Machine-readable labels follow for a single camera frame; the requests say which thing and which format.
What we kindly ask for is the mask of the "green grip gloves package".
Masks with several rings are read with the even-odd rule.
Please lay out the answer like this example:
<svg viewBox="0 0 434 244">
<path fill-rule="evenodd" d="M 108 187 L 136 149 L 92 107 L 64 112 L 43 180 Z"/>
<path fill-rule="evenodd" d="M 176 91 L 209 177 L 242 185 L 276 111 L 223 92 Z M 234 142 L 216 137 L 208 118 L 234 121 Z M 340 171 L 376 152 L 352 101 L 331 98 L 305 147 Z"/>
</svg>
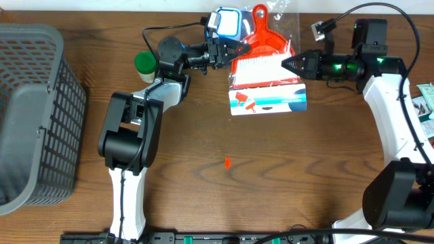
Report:
<svg viewBox="0 0 434 244">
<path fill-rule="evenodd" d="M 430 140 L 433 139 L 433 120 L 429 118 L 432 111 L 428 104 L 422 96 L 412 98 L 412 103 L 425 136 Z"/>
</svg>

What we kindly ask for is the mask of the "red dustpan brush package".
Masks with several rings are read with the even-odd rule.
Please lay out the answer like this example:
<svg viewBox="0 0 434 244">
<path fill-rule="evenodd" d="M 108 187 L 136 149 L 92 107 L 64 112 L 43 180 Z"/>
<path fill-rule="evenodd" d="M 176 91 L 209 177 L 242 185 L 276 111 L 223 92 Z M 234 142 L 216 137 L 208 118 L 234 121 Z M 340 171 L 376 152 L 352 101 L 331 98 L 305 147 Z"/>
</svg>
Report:
<svg viewBox="0 0 434 244">
<path fill-rule="evenodd" d="M 292 40 L 269 27 L 269 11 L 264 4 L 253 7 L 252 21 L 253 31 L 242 40 L 250 51 L 231 64 L 228 92 L 231 114 L 305 111 L 305 84 L 281 65 L 296 54 Z"/>
</svg>

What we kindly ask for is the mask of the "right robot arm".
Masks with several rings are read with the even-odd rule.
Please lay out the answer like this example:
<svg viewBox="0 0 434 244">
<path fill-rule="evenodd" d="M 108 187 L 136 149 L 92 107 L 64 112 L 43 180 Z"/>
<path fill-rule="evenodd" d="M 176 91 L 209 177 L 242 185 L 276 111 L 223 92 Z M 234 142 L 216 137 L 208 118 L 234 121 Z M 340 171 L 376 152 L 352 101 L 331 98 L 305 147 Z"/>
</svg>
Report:
<svg viewBox="0 0 434 244">
<path fill-rule="evenodd" d="M 405 233 L 433 228 L 433 147 L 424 135 L 410 95 L 407 68 L 388 56 L 387 21 L 358 19 L 352 54 L 335 54 L 335 19 L 312 25 L 324 49 L 310 49 L 282 61 L 303 79 L 354 81 L 374 116 L 384 155 L 384 169 L 363 193 L 362 208 L 333 223 L 333 243 L 373 243 L 373 235 L 353 229 Z"/>
</svg>

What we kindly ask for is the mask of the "pale green wipes packet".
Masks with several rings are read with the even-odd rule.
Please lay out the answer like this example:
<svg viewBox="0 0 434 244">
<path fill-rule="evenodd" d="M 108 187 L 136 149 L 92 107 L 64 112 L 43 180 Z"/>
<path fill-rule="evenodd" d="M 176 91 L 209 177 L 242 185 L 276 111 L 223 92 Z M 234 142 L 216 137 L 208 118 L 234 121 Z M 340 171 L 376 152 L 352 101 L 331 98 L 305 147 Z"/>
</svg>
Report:
<svg viewBox="0 0 434 244">
<path fill-rule="evenodd" d="M 430 119 L 433 119 L 434 115 L 434 89 L 432 83 L 420 84 L 417 85 L 420 90 L 423 98 L 425 99 L 429 109 L 431 110 L 431 114 L 429 115 Z"/>
</svg>

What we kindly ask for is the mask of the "green lid white jar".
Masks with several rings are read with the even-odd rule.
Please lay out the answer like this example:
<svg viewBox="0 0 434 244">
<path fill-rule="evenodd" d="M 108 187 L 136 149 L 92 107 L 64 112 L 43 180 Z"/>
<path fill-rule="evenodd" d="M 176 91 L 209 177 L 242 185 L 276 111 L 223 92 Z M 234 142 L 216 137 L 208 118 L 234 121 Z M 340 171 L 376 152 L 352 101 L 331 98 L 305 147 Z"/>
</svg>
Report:
<svg viewBox="0 0 434 244">
<path fill-rule="evenodd" d="M 157 61 L 151 52 L 140 52 L 134 58 L 134 65 L 145 83 L 153 83 L 155 71 L 157 70 Z"/>
</svg>

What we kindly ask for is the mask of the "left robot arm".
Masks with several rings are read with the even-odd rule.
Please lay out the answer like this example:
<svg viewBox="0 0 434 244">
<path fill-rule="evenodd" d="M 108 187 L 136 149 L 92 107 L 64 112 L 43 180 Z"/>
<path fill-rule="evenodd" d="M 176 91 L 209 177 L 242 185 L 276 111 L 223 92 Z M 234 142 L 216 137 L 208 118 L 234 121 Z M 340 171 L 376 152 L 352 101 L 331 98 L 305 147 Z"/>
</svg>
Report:
<svg viewBox="0 0 434 244">
<path fill-rule="evenodd" d="M 98 141 L 98 153 L 113 183 L 108 243 L 137 243 L 142 236 L 145 175 L 157 154 L 163 113 L 188 94 L 191 77 L 183 71 L 226 68 L 251 48 L 246 41 L 227 37 L 209 37 L 195 45 L 166 37 L 157 48 L 158 67 L 152 84 L 141 91 L 111 96 Z"/>
</svg>

